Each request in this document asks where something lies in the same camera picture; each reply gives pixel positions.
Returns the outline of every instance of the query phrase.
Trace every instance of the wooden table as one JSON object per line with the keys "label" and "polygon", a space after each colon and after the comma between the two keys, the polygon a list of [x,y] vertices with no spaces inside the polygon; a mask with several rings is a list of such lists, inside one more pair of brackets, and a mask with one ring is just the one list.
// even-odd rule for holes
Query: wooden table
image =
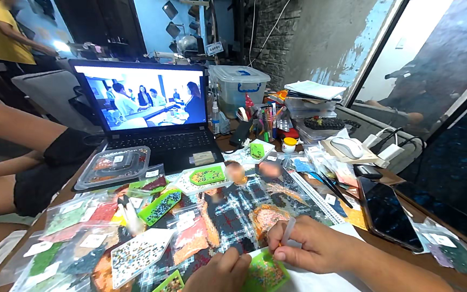
{"label": "wooden table", "polygon": [[[235,128],[237,125],[235,122],[232,124],[232,128]],[[251,139],[255,139],[255,136],[252,134],[250,137]],[[234,150],[235,147],[229,145],[229,136],[220,136],[217,138],[217,144],[221,148],[222,151],[230,151]],[[281,152],[281,144],[280,141],[275,141],[273,142],[275,145],[275,150],[278,152]],[[297,146],[296,151],[301,151],[302,146]],[[50,206],[56,206],[60,203],[66,202],[67,200],[70,200],[73,198],[75,193],[71,191],[71,188],[73,184],[76,182],[77,178],[81,175],[83,169],[86,167],[87,163],[89,162],[90,158],[86,161],[84,165],[81,166],[81,169],[72,177],[72,179],[69,181],[69,183],[62,189],[55,198],[55,200],[51,203]],[[386,184],[393,184],[393,183],[399,183],[403,181],[400,177],[392,174],[391,172],[387,170],[383,170],[382,173],[384,174],[383,178],[381,179],[382,183]],[[426,216],[404,201],[403,199],[399,198],[401,201],[402,205],[410,212],[413,214],[413,220],[415,222],[423,222]],[[36,232],[43,230],[45,227],[46,223],[46,212],[43,213],[40,218],[33,224],[30,229],[27,231],[26,235],[23,237],[23,239],[16,245],[16,247],[12,250],[12,252],[9,254],[9,256],[3,261],[3,263],[0,265],[0,271],[1,269],[5,266],[5,264],[10,260],[10,258],[14,255],[14,253],[21,248],[21,246],[27,241],[28,237]],[[368,233],[365,230],[359,229],[355,227],[356,231],[358,234],[365,240],[367,243],[373,245],[374,247],[377,247],[393,256],[396,256],[400,259],[403,259],[409,263],[412,263],[416,266],[422,267],[426,270],[429,270],[439,276],[441,276],[444,280],[449,282],[453,287],[456,287],[462,291],[467,291],[467,274],[460,274],[454,269],[450,268],[444,268],[439,266],[437,261],[433,258],[431,254],[424,254],[424,255],[414,255],[412,252],[403,249],[399,247],[398,245],[395,245],[393,243],[390,243],[388,241],[385,241],[377,236],[374,236],[370,233]],[[0,291],[9,291],[11,288],[11,284],[1,286]]]}

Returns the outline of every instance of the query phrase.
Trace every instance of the white mouse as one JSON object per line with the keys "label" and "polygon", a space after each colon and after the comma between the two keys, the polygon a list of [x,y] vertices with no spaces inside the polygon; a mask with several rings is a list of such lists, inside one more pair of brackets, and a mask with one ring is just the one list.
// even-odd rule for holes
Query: white mouse
{"label": "white mouse", "polygon": [[331,140],[331,145],[350,159],[363,156],[363,148],[352,139],[336,137]]}

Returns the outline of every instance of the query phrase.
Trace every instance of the white power adapter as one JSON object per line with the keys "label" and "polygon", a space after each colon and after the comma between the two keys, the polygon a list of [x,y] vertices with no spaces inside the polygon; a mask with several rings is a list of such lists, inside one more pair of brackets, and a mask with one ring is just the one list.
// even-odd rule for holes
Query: white power adapter
{"label": "white power adapter", "polygon": [[396,144],[390,144],[385,150],[378,154],[378,157],[385,160],[391,161],[394,157],[400,155],[405,149],[399,147]]}

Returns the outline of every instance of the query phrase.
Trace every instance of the video on screen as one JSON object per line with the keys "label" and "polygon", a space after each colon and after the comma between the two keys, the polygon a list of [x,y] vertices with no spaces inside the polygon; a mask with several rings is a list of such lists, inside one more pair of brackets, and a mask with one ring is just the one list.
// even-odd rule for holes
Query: video on screen
{"label": "video on screen", "polygon": [[201,71],[75,66],[111,130],[206,122]]}

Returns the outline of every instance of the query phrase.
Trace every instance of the laptop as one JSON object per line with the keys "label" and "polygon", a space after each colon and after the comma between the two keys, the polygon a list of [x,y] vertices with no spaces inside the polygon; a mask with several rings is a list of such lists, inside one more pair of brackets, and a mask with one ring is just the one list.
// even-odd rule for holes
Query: laptop
{"label": "laptop", "polygon": [[211,151],[213,163],[224,162],[208,128],[204,67],[75,59],[69,63],[101,122],[107,138],[104,150],[147,146],[149,165],[163,163],[167,175],[196,167],[196,153]]}

